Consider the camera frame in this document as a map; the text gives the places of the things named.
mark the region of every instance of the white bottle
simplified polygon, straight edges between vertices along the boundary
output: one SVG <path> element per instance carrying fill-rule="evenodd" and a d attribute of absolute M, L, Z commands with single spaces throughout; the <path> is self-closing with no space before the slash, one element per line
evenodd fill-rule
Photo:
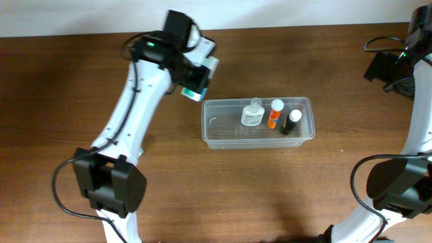
<path fill-rule="evenodd" d="M 261 123 L 264 116 L 264 107 L 260 98 L 253 98 L 250 105 L 243 108 L 242 124 L 245 126 L 256 126 Z"/>

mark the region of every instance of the gray plastic container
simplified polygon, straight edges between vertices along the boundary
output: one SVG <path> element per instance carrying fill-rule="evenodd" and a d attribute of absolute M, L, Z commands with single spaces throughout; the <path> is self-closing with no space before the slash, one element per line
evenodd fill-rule
<path fill-rule="evenodd" d="M 271 111 L 271 102 L 280 99 L 285 106 L 275 129 L 267 127 Z M 243 108 L 252 99 L 208 100 L 202 103 L 201 128 L 202 139 L 210 149 L 259 149 L 288 148 L 300 146 L 304 141 L 315 137 L 311 101 L 306 97 L 261 98 L 265 109 L 262 122 L 253 127 L 241 123 Z M 287 115 L 297 109 L 302 118 L 296 129 L 289 135 L 280 130 Z"/>

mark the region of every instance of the table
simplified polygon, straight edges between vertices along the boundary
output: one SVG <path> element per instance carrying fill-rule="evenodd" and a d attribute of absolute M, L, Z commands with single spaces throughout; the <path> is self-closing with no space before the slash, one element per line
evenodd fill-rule
<path fill-rule="evenodd" d="M 308 97 L 317 135 L 298 148 L 210 150 L 201 104 L 179 94 L 157 107 L 139 170 L 148 180 L 138 210 L 146 242 L 258 242 L 316 236 L 357 207 L 354 164 L 399 153 L 412 101 L 362 78 L 376 36 L 404 38 L 408 25 L 367 24 L 204 34 L 219 67 L 206 99 Z M 131 33 L 0 39 L 0 241 L 104 242 L 101 222 L 63 213 L 50 191 L 54 168 L 88 148 L 123 89 L 128 63 L 119 46 Z M 357 176 L 365 197 L 369 170 Z M 94 213 L 71 167 L 58 181 L 71 209 Z M 387 232 L 396 242 L 428 242 L 427 215 Z"/>

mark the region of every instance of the brown wooden surface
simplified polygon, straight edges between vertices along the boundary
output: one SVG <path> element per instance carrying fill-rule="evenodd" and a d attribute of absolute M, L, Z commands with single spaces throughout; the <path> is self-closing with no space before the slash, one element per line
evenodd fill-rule
<path fill-rule="evenodd" d="M 212 151 L 201 138 L 201 104 L 178 92 L 159 104 L 138 165 L 148 188 L 138 210 L 144 241 L 258 242 L 316 236 L 357 202 L 354 164 L 399 153 L 412 101 L 362 76 L 376 36 L 405 37 L 407 24 L 216 30 L 220 64 L 206 99 L 308 97 L 317 135 L 298 148 Z M 128 63 L 131 34 L 0 39 L 0 242 L 104 242 L 100 222 L 63 213 L 51 174 L 77 146 L 88 148 L 108 121 Z M 358 172 L 358 188 L 372 165 Z M 94 213 L 72 168 L 59 194 Z M 431 218 L 388 230 L 396 242 L 430 242 Z"/>

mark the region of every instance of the white wall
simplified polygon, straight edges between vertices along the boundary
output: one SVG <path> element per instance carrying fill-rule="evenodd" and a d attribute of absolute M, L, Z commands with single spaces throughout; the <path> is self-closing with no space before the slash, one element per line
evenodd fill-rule
<path fill-rule="evenodd" d="M 168 9 L 203 30 L 408 22 L 430 0 L 0 0 L 0 36 L 160 29 Z"/>

